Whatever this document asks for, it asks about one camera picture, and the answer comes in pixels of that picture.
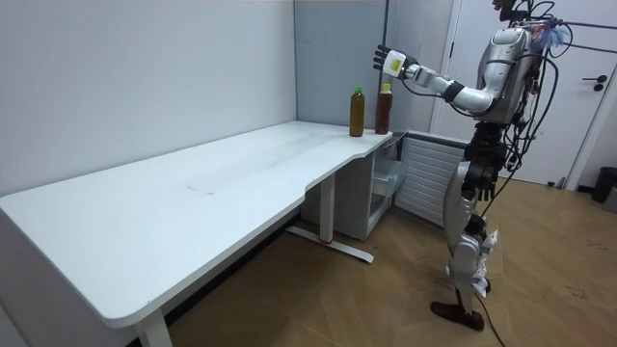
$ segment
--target door handle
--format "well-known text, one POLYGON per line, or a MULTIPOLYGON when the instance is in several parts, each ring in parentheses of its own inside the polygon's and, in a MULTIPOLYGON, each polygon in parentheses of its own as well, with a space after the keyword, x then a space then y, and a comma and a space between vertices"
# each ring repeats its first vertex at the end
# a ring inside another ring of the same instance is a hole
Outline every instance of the door handle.
POLYGON ((600 75, 596 78, 583 78, 583 81, 596 81, 598 83, 604 83, 606 81, 608 81, 608 76, 606 75, 600 75))

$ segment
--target radiator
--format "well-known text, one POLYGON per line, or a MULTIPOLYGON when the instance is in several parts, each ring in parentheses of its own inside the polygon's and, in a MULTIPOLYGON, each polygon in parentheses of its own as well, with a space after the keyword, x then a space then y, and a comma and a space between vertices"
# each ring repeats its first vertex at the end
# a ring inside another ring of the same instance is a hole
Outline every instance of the radiator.
POLYGON ((443 227, 443 196, 463 158, 466 144, 427 133, 407 134, 401 153, 407 174, 394 204, 443 227))

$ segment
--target door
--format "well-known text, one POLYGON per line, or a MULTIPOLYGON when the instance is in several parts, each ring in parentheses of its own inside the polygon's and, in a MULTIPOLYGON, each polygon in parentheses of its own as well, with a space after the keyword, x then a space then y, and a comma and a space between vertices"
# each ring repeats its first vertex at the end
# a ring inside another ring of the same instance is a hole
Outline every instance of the door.
MULTIPOLYGON (((541 8, 535 14, 542 14, 541 8)), ((614 17, 617 1, 614 0, 562 0, 550 12, 569 21, 617 25, 614 17)), ((443 73, 475 87, 482 53, 493 32, 505 26, 507 23, 499 22, 498 12, 486 2, 462 0, 449 66, 443 73)), ((573 31, 574 43, 617 49, 617 31, 583 27, 573 27, 573 31)), ((556 48, 554 54, 563 49, 556 48)), ((553 60, 559 67, 555 98, 523 166, 514 176, 516 179, 547 184, 569 176, 610 82, 617 55, 570 48, 563 57, 553 60), (583 80, 599 76, 607 76, 600 91, 597 81, 583 80)), ((547 72, 536 120, 542 115, 552 88, 554 72, 550 66, 547 72)), ((466 141, 471 139, 475 121, 456 114, 443 102, 436 103, 434 115, 437 119, 433 121, 433 133, 466 141)))

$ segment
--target amber bottle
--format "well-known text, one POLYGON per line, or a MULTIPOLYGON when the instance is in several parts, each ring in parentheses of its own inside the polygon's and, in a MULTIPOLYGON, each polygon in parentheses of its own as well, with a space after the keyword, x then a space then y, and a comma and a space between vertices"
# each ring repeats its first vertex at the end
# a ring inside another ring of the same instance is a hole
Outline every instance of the amber bottle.
POLYGON ((356 87, 351 95, 349 136, 360 137, 364 133, 364 95, 362 87, 356 87))
POLYGON ((377 96, 377 110, 375 115, 375 133, 386 135, 389 132, 389 110, 392 108, 392 92, 389 84, 385 84, 377 96))

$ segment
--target gray wall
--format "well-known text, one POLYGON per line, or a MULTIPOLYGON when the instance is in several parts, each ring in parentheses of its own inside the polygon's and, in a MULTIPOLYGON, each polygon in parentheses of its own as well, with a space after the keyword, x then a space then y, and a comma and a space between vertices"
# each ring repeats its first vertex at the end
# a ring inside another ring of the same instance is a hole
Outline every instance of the gray wall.
POLYGON ((362 86, 364 127, 374 127, 385 10, 384 0, 295 2, 298 120, 349 125, 350 97, 362 86))
MULTIPOLYGON (((286 1, 0 2, 0 196, 295 120, 293 32, 286 1)), ((30 347, 135 336, 2 214, 0 240, 0 305, 30 347)))
MULTIPOLYGON (((390 20, 394 28, 389 35, 389 45, 416 57, 423 65, 440 71, 452 13, 453 0, 394 0, 390 20)), ((429 91, 412 88, 421 93, 429 91)), ((394 102, 390 115, 390 128, 428 132, 431 126, 434 99, 415 96, 398 82, 393 82, 394 102)))
MULTIPOLYGON (((390 0, 387 45, 440 70, 452 2, 390 0)), ((349 98, 362 86, 364 126, 374 127, 379 73, 372 59, 382 41, 385 9, 385 0, 296 2, 299 120, 349 125, 349 98)), ((390 130, 429 131, 434 100, 391 83, 390 130)))

